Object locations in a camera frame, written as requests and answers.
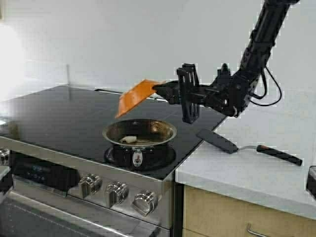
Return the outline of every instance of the oven door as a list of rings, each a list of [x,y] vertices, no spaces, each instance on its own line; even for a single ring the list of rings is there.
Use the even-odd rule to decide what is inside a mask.
[[[14,177],[0,205],[0,237],[169,237],[169,230],[63,197]]]
[[[6,199],[12,188],[13,180],[11,169],[9,166],[2,165],[0,160],[0,204]]]

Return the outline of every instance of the black glass cooktop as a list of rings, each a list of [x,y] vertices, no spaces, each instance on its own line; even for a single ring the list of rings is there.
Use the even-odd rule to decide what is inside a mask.
[[[0,127],[0,136],[106,163],[104,153],[111,146],[102,136],[106,126],[125,119],[164,120],[178,130],[169,143],[176,152],[175,161],[157,170],[137,171],[163,180],[200,144],[196,134],[203,128],[214,129],[225,118],[202,108],[200,118],[190,125],[182,122],[181,106],[146,100],[115,119],[118,102],[117,94],[67,86],[12,99],[0,103],[0,120],[3,117],[11,121],[9,128]]]

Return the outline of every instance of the wooden cabinet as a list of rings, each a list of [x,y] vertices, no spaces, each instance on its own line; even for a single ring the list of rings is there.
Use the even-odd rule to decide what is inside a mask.
[[[184,229],[192,232],[186,236],[254,237],[249,223],[269,237],[316,236],[315,220],[186,186]]]

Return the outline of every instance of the turner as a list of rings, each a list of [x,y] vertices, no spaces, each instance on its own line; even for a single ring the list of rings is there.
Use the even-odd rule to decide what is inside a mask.
[[[118,113],[115,118],[120,118],[137,105],[142,103],[147,97],[156,93],[153,86],[162,84],[164,82],[157,82],[154,80],[145,79],[130,89],[128,92],[124,93],[119,98],[118,103]]]
[[[259,146],[246,146],[242,148],[238,148],[234,143],[231,141],[227,140],[225,137],[222,137],[221,135],[218,135],[217,133],[207,130],[207,129],[202,129],[198,134],[197,137],[200,139],[203,139],[204,141],[212,144],[215,147],[218,147],[222,151],[228,153],[228,154],[233,154],[236,153],[237,151],[241,151],[244,149],[255,149],[259,153],[267,154],[285,161],[288,161],[290,163],[293,163],[297,166],[301,166],[303,161],[295,156],[289,155],[287,153],[278,151],[276,149],[266,147],[263,145]]]

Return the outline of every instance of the stove knob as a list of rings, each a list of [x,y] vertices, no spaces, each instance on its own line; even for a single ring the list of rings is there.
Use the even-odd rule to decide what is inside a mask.
[[[0,149],[0,165],[9,165],[10,150]]]
[[[150,191],[141,191],[135,196],[132,207],[143,216],[147,216],[158,205],[158,197],[155,193]]]
[[[128,187],[126,184],[113,182],[109,183],[105,191],[106,207],[122,203],[128,196]]]
[[[99,191],[102,185],[102,179],[94,174],[83,176],[79,181],[81,198],[84,199],[90,194]]]

